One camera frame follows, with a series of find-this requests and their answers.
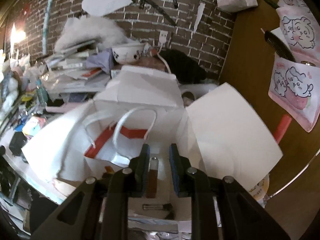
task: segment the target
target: white bowl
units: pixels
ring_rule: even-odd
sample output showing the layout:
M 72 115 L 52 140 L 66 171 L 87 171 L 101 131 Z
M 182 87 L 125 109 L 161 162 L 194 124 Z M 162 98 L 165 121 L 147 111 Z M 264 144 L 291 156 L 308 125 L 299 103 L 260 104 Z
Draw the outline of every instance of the white bowl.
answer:
M 144 43 L 129 43 L 112 46 L 113 57 L 119 64 L 133 63 L 141 58 L 144 45 Z

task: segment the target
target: white cable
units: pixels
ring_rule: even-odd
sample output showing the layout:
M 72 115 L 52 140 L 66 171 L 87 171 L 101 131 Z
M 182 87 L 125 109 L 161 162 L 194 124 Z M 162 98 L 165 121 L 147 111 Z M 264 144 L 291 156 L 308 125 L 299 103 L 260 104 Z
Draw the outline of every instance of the white cable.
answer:
M 168 63 L 167 63 L 166 60 L 165 60 L 163 57 L 161 57 L 160 54 L 159 54 L 159 53 L 161 52 L 161 50 L 162 50 L 162 44 L 161 44 L 161 46 L 160 46 L 159 52 L 157 52 L 157 56 L 158 56 L 158 58 L 165 64 L 165 66 L 166 66 L 166 68 L 167 68 L 167 70 L 168 70 L 168 73 L 171 74 L 171 69 L 170 69 Z
M 129 116 L 131 114 L 133 114 L 136 111 L 141 111 L 141 110 L 150 110 L 153 111 L 155 113 L 155 118 L 153 119 L 153 122 L 151 123 L 151 126 L 149 127 L 149 129 L 147 130 L 146 134 L 144 135 L 144 140 L 147 139 L 147 136 L 149 134 L 149 132 L 151 131 L 151 129 L 153 128 L 153 126 L 155 125 L 156 119 L 157 119 L 157 111 L 155 109 L 152 109 L 150 107 L 145 107 L 145 106 L 140 106 L 140 107 L 136 107 L 131 109 L 130 111 L 128 111 L 127 113 L 125 113 L 121 119 L 119 120 L 118 124 L 116 125 L 115 131 L 113 133 L 113 145 L 116 149 L 116 151 L 119 153 L 119 147 L 118 147 L 118 137 L 120 134 L 120 130 L 122 128 L 122 126 L 124 125 L 124 123 L 127 121 L 127 119 L 129 118 Z

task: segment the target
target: white fluffy fur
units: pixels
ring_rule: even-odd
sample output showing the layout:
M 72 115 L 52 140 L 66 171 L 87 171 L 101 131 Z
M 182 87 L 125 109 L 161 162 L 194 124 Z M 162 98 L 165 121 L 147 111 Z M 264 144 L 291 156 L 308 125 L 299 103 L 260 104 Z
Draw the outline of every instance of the white fluffy fur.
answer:
M 127 38 L 114 21 L 102 17 L 81 17 L 68 24 L 57 40 L 54 50 L 60 52 L 81 42 L 96 40 L 102 49 L 117 44 L 127 43 Z

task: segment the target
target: black cloth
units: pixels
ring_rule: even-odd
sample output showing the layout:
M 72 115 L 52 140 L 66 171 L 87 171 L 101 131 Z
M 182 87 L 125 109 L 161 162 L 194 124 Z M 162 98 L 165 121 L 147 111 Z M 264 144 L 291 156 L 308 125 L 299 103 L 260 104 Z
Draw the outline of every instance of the black cloth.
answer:
M 166 60 L 172 74 L 176 75 L 181 84 L 197 84 L 206 78 L 206 71 L 183 52 L 167 49 L 159 54 Z

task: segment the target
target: red stripe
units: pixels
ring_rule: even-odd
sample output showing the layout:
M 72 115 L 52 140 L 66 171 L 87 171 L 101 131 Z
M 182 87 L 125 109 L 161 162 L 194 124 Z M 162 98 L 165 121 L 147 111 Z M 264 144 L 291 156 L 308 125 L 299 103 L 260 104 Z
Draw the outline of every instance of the red stripe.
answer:
M 89 149 L 85 152 L 84 156 L 87 158 L 94 159 L 98 152 L 101 150 L 101 148 L 104 146 L 104 144 L 110 139 L 110 137 L 113 135 L 113 132 L 115 130 L 116 125 L 111 127 L 107 127 L 94 141 L 96 147 L 94 148 L 92 145 L 89 147 Z M 128 129 L 126 127 L 122 127 L 120 130 L 120 133 L 124 136 L 126 136 L 129 139 L 143 139 L 145 134 L 147 133 L 146 129 Z

